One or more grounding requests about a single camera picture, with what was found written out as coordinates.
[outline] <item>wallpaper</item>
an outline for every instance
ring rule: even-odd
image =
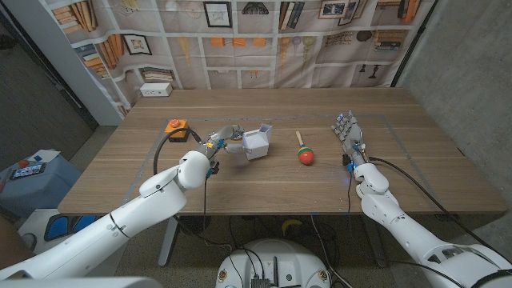
[[[125,116],[174,89],[389,86],[433,0],[40,0]]]

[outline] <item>table top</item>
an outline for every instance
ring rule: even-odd
[[[153,154],[172,118],[187,119],[205,138],[226,125],[256,130],[273,126],[268,155],[247,161],[218,153],[220,171],[207,183],[206,212],[218,214],[361,213],[361,200],[342,166],[342,147],[330,126],[336,115],[357,116],[366,154],[388,160],[423,184],[450,212],[501,213],[498,192],[404,89],[176,90],[168,98],[141,98],[87,167],[58,210],[64,214],[106,214],[138,196],[153,172]],[[314,163],[298,160],[295,131],[313,149]],[[178,164],[196,148],[194,138],[167,143],[159,171]],[[393,168],[375,163],[405,212],[439,209]],[[204,187],[186,192],[180,214],[203,212]]]

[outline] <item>frame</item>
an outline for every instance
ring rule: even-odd
[[[147,45],[146,36],[136,34],[124,34],[122,38],[125,40],[125,44],[126,47],[128,47],[128,53],[130,55],[151,55],[150,46]]]
[[[362,12],[365,10],[366,3],[368,0],[359,1],[358,8],[355,9],[354,16],[352,19],[359,19],[362,16]]]
[[[359,7],[359,0],[352,0],[349,2],[348,7],[346,8],[345,17],[339,19],[338,26],[343,26],[352,22],[354,19],[354,13]]]
[[[232,28],[231,2],[203,2],[208,27]]]
[[[318,12],[318,19],[344,18],[349,0],[324,0]]]

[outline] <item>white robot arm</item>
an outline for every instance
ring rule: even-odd
[[[9,278],[18,272],[36,279],[86,275],[138,232],[176,215],[186,204],[184,192],[199,188],[218,166],[215,154],[220,149],[236,150],[236,147],[234,149],[227,145],[225,140],[242,132],[243,129],[238,125],[226,126],[213,132],[207,142],[200,142],[196,151],[185,154],[179,165],[145,181],[136,199],[56,247],[0,270],[0,279]]]
[[[350,156],[354,176],[360,184],[356,191],[361,198],[363,213],[388,229],[412,259],[447,277],[424,269],[434,287],[472,287],[475,283],[495,280],[512,265],[501,255],[482,245],[457,245],[440,240],[425,227],[409,217],[389,190],[389,182],[377,167],[366,161],[365,144],[358,122],[352,113],[338,117],[331,129],[342,141],[343,150]],[[503,287],[512,286],[512,278],[502,278]]]

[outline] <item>maraca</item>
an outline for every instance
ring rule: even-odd
[[[304,146],[304,142],[302,141],[302,136],[300,132],[295,131],[295,134],[297,135],[298,143],[301,145],[301,149],[298,151],[298,159],[302,163],[310,165],[311,163],[313,163],[314,159],[313,151],[311,148]]]

